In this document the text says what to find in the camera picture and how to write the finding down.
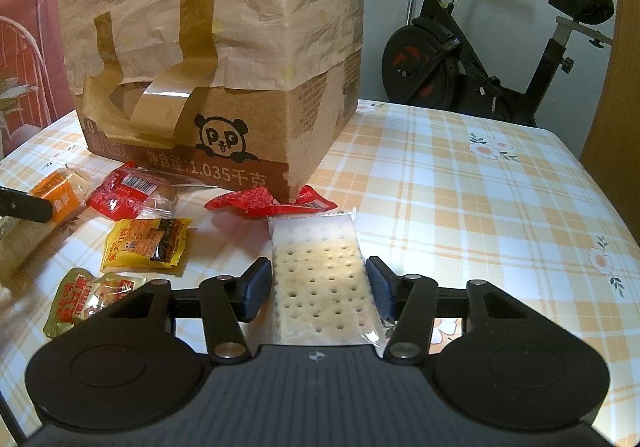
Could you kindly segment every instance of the black saddle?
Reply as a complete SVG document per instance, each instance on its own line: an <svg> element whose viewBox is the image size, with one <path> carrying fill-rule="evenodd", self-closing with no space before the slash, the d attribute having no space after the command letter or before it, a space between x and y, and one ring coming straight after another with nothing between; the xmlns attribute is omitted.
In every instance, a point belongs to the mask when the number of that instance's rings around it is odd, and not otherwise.
<svg viewBox="0 0 640 447"><path fill-rule="evenodd" d="M549 0L549 5L584 24L601 24L613 16L613 0Z"/></svg>

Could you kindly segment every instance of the orange label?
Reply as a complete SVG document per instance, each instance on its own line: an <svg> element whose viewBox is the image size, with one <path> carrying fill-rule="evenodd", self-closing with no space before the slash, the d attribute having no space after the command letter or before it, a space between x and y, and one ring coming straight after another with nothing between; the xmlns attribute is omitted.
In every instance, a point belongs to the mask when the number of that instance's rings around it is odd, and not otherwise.
<svg viewBox="0 0 640 447"><path fill-rule="evenodd" d="M53 205L53 217L51 220L58 225L80 206L71 184L66 177L54 171L42 182L38 183L31 194L38 198L44 198Z"/></svg>

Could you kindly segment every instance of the exercise bike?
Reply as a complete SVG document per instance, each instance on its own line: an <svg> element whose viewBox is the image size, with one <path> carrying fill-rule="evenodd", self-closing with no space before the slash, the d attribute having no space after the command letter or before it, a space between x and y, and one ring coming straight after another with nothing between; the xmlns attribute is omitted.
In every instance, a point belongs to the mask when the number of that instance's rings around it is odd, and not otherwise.
<svg viewBox="0 0 640 447"><path fill-rule="evenodd" d="M534 125L558 67L569 73L574 62L564 57L572 31L591 37L603 48L612 40L585 24L601 24L613 16L612 0L548 0L571 19L556 17L558 26L546 44L526 92L520 93L489 76L471 43L452 16L454 2L424 0L420 16L388 40L382 57L382 80L389 100L424 108Z"/></svg>

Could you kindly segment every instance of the tablecloth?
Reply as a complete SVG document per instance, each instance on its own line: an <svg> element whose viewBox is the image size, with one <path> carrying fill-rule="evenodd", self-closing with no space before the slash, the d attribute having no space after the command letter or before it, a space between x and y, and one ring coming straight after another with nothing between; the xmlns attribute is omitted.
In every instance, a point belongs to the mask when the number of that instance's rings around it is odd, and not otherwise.
<svg viewBox="0 0 640 447"><path fill-rule="evenodd" d="M91 155L69 114L0 162L0 184L28 190L53 167L71 164L94 178L117 162ZM619 446L640 439L640 249L602 191L562 142L545 130L393 104L363 102L309 184L356 209L365 257L440 286L486 279L581 337L607 361L609 394L595 426ZM212 275L239 275L271 254L267 223L209 213L222 190L185 194L180 216L194 231L176 288ZM86 210L56 231L23 265L24 286L0 293L0 391L27 433L39 425L24 388L29 358L60 279L71 267L98 272L113 222ZM460 334L438 319L432 351ZM204 351L202 326L178 336Z"/></svg>

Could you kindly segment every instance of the plastic bag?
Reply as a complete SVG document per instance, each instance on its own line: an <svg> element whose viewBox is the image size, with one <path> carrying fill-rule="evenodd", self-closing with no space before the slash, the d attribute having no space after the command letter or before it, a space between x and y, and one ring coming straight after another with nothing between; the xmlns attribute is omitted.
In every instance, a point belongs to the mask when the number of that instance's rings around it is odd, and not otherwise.
<svg viewBox="0 0 640 447"><path fill-rule="evenodd" d="M94 277L84 268L72 268L60 281L53 298L43 331L47 337L57 337L74 324L89 319L143 284L142 277L125 277L108 273Z"/></svg>
<svg viewBox="0 0 640 447"><path fill-rule="evenodd" d="M91 182L79 170L63 167L51 172L30 194L53 205L53 217L47 223L0 218L0 283L10 283L15 272L51 231L79 211L90 192Z"/></svg>
<svg viewBox="0 0 640 447"><path fill-rule="evenodd" d="M207 186L204 182L174 174L136 168L127 162L111 171L91 193L87 205L114 221L134 218L171 218L178 187Z"/></svg>
<svg viewBox="0 0 640 447"><path fill-rule="evenodd" d="M350 214L270 218L276 343L373 344L385 335Z"/></svg>
<svg viewBox="0 0 640 447"><path fill-rule="evenodd" d="M312 187L305 185L293 203L278 203L266 187L256 187L217 196L209 200L205 208L210 211L234 206L254 217L276 214L317 213L338 207L332 201L320 196Z"/></svg>
<svg viewBox="0 0 640 447"><path fill-rule="evenodd" d="M120 220L108 234L100 270L175 267L186 244L189 218Z"/></svg>

